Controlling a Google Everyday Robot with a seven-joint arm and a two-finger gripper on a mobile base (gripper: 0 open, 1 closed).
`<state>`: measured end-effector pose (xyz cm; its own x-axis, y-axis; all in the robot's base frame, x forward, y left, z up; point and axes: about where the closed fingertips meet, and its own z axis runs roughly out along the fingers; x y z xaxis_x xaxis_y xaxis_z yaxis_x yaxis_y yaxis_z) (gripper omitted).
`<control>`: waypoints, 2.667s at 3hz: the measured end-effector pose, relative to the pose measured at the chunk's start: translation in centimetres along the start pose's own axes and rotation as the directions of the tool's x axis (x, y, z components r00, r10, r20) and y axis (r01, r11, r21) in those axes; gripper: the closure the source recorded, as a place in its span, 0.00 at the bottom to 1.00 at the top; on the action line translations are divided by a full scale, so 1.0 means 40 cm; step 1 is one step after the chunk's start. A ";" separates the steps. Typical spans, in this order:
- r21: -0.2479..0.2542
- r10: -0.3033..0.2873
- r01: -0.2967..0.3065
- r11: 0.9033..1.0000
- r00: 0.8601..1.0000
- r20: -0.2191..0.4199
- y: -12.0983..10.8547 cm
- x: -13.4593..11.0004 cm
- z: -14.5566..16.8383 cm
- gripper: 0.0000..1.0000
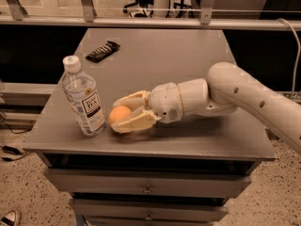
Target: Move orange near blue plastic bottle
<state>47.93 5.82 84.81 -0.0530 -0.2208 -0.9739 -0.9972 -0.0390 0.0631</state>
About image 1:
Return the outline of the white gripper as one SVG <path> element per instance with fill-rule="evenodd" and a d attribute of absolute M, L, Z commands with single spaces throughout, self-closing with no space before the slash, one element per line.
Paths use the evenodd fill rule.
<path fill-rule="evenodd" d="M 150 103 L 151 110 L 145 109 Z M 136 108 L 132 113 L 114 123 L 110 123 L 112 129 L 120 134 L 131 133 L 152 128 L 159 122 L 172 123 L 180 121 L 183 116 L 182 99 L 175 83 L 167 83 L 157 86 L 151 92 L 140 90 L 128 96 L 122 97 L 113 103 L 113 107 L 126 106 Z"/>

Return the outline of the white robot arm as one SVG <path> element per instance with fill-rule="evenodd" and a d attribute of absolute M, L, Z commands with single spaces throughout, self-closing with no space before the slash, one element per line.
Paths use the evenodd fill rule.
<path fill-rule="evenodd" d="M 130 114 L 111 120 L 120 134 L 151 128 L 158 121 L 171 123 L 191 115 L 224 116 L 238 107 L 248 112 L 277 137 L 301 153 L 301 105 L 269 89 L 240 67 L 218 62 L 205 79 L 167 83 L 116 100 Z"/>

